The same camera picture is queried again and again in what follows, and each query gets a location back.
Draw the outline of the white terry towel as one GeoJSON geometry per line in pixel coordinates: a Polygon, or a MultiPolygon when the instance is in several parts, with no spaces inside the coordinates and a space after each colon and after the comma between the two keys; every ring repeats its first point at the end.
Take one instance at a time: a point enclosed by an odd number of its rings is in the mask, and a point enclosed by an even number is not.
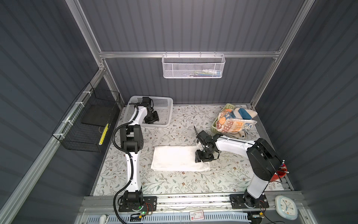
{"type": "Polygon", "coordinates": [[[151,169],[154,171],[205,172],[209,162],[195,162],[197,146],[156,146],[151,169]]]}

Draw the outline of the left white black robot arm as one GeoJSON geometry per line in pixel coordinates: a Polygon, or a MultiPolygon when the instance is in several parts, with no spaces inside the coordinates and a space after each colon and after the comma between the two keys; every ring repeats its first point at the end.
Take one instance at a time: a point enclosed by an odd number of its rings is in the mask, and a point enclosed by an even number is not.
{"type": "Polygon", "coordinates": [[[128,183],[122,191],[122,205],[142,207],[144,197],[140,185],[139,156],[144,146],[141,124],[159,121],[158,113],[153,109],[152,99],[143,97],[141,103],[130,103],[135,107],[130,120],[115,129],[112,142],[116,149],[125,153],[127,159],[128,183]]]}

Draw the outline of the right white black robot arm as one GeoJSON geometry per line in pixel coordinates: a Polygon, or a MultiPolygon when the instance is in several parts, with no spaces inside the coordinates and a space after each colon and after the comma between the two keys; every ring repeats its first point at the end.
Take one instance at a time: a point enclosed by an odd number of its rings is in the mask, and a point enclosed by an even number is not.
{"type": "Polygon", "coordinates": [[[218,160],[214,153],[230,152],[249,160],[254,176],[243,194],[239,194],[239,202],[247,208],[258,208],[264,199],[264,192],[274,174],[283,165],[273,147],[263,138],[256,141],[244,141],[229,138],[222,134],[210,136],[207,132],[195,132],[199,149],[195,152],[195,162],[211,162],[218,160]]]}

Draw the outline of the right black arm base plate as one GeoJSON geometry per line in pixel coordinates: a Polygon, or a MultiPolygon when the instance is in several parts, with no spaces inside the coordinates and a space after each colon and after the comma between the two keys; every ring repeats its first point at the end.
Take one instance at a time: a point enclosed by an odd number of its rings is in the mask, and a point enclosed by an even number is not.
{"type": "Polygon", "coordinates": [[[268,200],[264,194],[261,194],[258,199],[250,194],[231,194],[229,200],[233,209],[269,208],[268,200]]]}

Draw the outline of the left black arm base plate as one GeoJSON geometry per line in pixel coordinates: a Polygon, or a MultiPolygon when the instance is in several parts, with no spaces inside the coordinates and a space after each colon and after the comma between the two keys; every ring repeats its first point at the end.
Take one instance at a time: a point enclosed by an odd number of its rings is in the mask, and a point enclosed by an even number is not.
{"type": "Polygon", "coordinates": [[[129,199],[121,196],[117,200],[117,211],[119,212],[153,212],[157,209],[157,200],[158,198],[155,196],[144,197],[142,202],[139,200],[133,199],[130,201],[129,199]]]}

